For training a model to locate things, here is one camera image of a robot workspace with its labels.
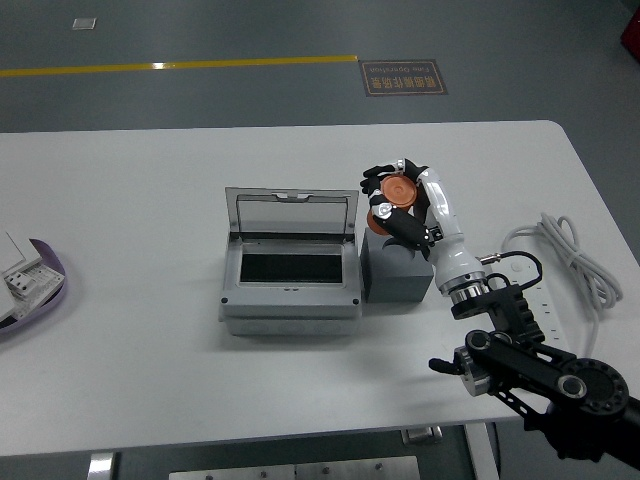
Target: gray floor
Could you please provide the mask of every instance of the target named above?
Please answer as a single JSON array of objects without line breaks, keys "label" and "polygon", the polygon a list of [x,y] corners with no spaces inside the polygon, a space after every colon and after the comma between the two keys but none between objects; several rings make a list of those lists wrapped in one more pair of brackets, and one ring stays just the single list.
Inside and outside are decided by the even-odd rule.
[{"label": "gray floor", "polygon": [[[640,63],[619,37],[639,4],[0,0],[0,70],[354,54],[435,58],[449,92],[368,98],[356,64],[0,78],[0,131],[549,119],[564,127],[638,259]],[[72,32],[81,16],[98,17],[96,30]],[[640,478],[610,460],[560,462],[517,423],[499,431],[503,478]],[[38,468],[51,465],[68,475],[49,478],[73,478],[86,461],[0,459],[0,478],[47,478]]]}]

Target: metal plate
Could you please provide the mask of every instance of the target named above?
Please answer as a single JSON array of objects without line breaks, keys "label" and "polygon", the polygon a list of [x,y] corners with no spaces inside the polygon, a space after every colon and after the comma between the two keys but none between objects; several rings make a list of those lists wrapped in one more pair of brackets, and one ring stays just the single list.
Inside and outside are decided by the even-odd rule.
[{"label": "metal plate", "polygon": [[201,470],[169,475],[169,480],[420,480],[416,457]]},{"label": "metal plate", "polygon": [[296,480],[420,480],[416,457],[298,465]]},{"label": "metal plate", "polygon": [[200,470],[169,475],[169,480],[295,480],[295,465],[269,467],[228,468],[225,470]]}]

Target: metal connector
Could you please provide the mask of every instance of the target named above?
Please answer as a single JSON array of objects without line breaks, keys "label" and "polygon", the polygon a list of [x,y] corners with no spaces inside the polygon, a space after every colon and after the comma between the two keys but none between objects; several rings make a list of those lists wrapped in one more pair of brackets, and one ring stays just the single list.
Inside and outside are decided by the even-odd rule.
[{"label": "metal connector", "polygon": [[489,265],[491,263],[496,263],[502,260],[502,255],[499,253],[491,253],[489,255],[485,255],[484,257],[476,257],[481,264]]}]

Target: orange disc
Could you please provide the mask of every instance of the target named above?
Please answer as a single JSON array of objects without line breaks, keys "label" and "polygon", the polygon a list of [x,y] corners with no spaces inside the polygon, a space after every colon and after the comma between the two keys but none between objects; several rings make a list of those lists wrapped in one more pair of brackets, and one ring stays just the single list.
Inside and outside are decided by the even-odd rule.
[{"label": "orange disc", "polygon": [[373,233],[377,233],[378,235],[389,235],[389,232],[378,225],[373,219],[373,213],[371,213],[371,210],[369,210],[369,213],[367,213],[367,225],[369,225],[369,228],[373,231]]},{"label": "orange disc", "polygon": [[409,210],[418,198],[416,185],[404,175],[389,175],[382,180],[382,193],[403,210]]}]

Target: robotic arm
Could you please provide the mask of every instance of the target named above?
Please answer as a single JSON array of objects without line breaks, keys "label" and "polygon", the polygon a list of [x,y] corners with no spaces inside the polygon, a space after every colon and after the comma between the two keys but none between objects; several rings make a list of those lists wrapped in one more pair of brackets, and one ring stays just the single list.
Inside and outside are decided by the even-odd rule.
[{"label": "robotic arm", "polygon": [[[404,175],[416,184],[415,216],[397,208],[382,193],[381,180],[394,174]],[[462,299],[483,291],[482,264],[465,248],[456,214],[432,168],[417,167],[403,159],[373,167],[364,176],[360,185],[363,193],[369,195],[374,221],[403,245],[420,250],[436,266],[435,282],[443,295]]]},{"label": "robotic arm", "polygon": [[[402,174],[418,188],[414,215],[384,196],[381,180]],[[436,270],[436,285],[453,302],[456,319],[488,313],[495,331],[474,330],[455,349],[453,362],[431,359],[430,368],[459,375],[472,396],[497,397],[525,419],[526,430],[542,431],[560,458],[598,461],[609,453],[640,470],[640,401],[629,395],[622,376],[594,359],[578,359],[542,342],[545,337],[529,310],[523,290],[542,279],[542,266],[531,254],[508,252],[473,257],[440,178],[409,160],[364,172],[362,190],[369,196],[374,221],[402,245],[420,250]],[[523,285],[485,275],[483,264],[524,255],[536,263],[538,278]],[[491,288],[500,277],[505,286]],[[522,388],[551,401],[540,414],[511,390]]]}]

